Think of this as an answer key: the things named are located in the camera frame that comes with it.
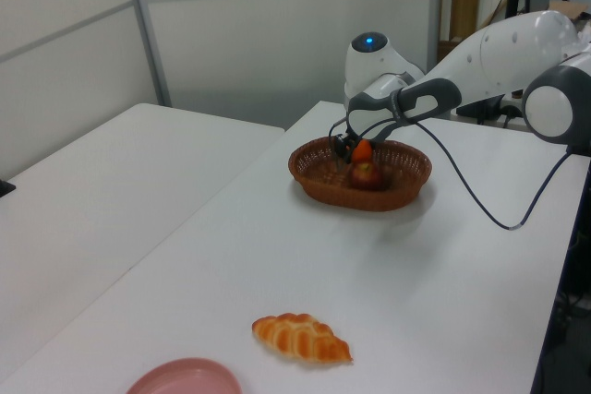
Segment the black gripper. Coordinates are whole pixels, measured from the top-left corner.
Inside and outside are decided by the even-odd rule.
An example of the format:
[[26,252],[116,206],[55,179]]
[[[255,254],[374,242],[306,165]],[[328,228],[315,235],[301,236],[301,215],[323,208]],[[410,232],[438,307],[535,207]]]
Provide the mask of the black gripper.
[[337,157],[350,157],[357,145],[357,137],[349,134],[331,136],[332,151]]

